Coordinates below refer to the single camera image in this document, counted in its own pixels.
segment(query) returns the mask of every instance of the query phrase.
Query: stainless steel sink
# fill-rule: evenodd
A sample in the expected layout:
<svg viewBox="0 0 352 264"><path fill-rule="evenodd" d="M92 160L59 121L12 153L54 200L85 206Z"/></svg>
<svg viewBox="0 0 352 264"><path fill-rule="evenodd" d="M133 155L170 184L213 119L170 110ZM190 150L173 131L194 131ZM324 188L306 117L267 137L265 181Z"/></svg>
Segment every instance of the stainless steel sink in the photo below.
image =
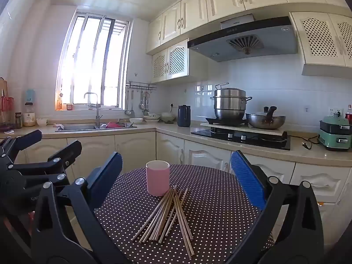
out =
<svg viewBox="0 0 352 264"><path fill-rule="evenodd" d="M106 129L106 128L99 128L95 124L65 124L64 125L64 129L62 129L61 127L58 127L55 132L60 132L60 131L65 131L65 132L67 132L67 131L75 131L75 132L77 132L77 131L91 131L91 130L96 131L96 130L135 128L135 126L129 127L130 125L127 124L126 122L117 122L117 123L122 125L123 127Z"/></svg>

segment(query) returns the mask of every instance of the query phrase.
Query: blue gripper pad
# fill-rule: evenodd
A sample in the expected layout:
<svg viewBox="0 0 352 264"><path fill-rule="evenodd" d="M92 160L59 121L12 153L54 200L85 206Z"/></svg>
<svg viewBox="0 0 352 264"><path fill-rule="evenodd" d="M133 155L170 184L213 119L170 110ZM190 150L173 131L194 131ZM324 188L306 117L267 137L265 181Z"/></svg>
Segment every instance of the blue gripper pad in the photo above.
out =
<svg viewBox="0 0 352 264"><path fill-rule="evenodd" d="M231 168L233 172L239 180L250 203L260 210L263 210L266 204L264 188L249 165L248 160L244 159L239 152L232 153Z"/></svg>

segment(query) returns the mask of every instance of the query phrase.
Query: round table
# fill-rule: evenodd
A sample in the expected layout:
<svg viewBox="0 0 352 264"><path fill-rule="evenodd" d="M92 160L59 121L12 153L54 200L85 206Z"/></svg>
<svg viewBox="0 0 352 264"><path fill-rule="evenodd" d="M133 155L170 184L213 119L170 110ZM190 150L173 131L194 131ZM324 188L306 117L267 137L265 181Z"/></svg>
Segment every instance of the round table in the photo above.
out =
<svg viewBox="0 0 352 264"><path fill-rule="evenodd" d="M189 188L182 205L194 240L190 260L175 221L162 244L131 238L142 227L161 197L147 192L145 168L119 176L95 215L112 241L133 263L223 263L240 244L260 210L252 206L236 176L208 167L171 165L170 185ZM274 244L272 236L265 247Z"/></svg>

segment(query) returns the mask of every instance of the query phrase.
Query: pot handle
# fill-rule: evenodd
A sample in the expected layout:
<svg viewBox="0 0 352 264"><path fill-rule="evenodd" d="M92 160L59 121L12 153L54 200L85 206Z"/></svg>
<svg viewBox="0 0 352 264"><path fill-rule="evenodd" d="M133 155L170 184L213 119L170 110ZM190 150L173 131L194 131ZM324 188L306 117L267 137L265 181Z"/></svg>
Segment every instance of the pot handle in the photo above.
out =
<svg viewBox="0 0 352 264"><path fill-rule="evenodd" d="M227 84L229 84L229 83L228 83L228 82L225 82L225 83L216 84L216 85L215 85L215 88L216 88L216 89L219 89L217 86L220 86L220 89L221 89L221 87L222 87L223 85L227 85Z"/></svg>

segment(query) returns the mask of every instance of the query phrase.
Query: power outlet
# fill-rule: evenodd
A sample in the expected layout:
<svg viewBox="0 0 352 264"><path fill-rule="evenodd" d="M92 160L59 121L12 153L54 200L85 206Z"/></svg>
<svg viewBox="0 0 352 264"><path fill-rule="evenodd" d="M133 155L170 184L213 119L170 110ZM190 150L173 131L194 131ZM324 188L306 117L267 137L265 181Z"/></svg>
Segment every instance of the power outlet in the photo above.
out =
<svg viewBox="0 0 352 264"><path fill-rule="evenodd" d="M329 108L329 116L334 116L334 113L339 113L339 112L340 112L340 117L342 117L344 113L343 108L337 108L337 107Z"/></svg>

